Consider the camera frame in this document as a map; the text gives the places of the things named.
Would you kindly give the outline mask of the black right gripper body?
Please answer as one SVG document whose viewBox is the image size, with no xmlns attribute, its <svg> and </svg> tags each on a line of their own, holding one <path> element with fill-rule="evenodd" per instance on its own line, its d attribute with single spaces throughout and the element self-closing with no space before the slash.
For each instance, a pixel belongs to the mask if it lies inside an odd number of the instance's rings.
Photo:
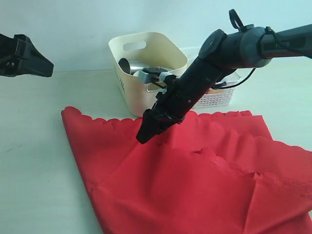
<svg viewBox="0 0 312 234">
<path fill-rule="evenodd" d="M 224 69 L 201 58 L 196 58 L 178 78 L 162 75 L 166 92 L 157 95 L 152 117 L 159 122 L 181 122 L 207 90 L 223 77 Z"/>
</svg>

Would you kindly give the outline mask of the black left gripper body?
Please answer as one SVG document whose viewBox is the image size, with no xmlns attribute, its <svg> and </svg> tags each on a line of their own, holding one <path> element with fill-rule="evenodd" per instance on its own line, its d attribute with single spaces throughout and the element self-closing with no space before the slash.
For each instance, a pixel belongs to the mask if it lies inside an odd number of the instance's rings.
<svg viewBox="0 0 312 234">
<path fill-rule="evenodd" d="M 24 34 L 15 34 L 10 38 L 0 35 L 0 75 L 16 77 L 30 75 L 27 68 L 30 60 L 31 40 Z"/>
</svg>

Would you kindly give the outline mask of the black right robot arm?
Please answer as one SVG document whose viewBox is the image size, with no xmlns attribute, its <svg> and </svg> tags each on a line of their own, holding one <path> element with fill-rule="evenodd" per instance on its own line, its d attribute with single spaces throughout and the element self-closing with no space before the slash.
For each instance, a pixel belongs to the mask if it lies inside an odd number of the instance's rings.
<svg viewBox="0 0 312 234">
<path fill-rule="evenodd" d="M 284 57 L 312 57 L 310 24 L 277 33 L 270 27 L 252 25 L 233 34 L 217 29 L 204 41 L 198 56 L 181 76 L 161 68 L 143 69 L 139 72 L 140 80 L 158 78 L 165 86 L 157 93 L 152 108 L 144 111 L 137 140 L 144 144 L 180 124 L 210 88 L 237 69 L 255 70 L 273 58 Z"/>
</svg>

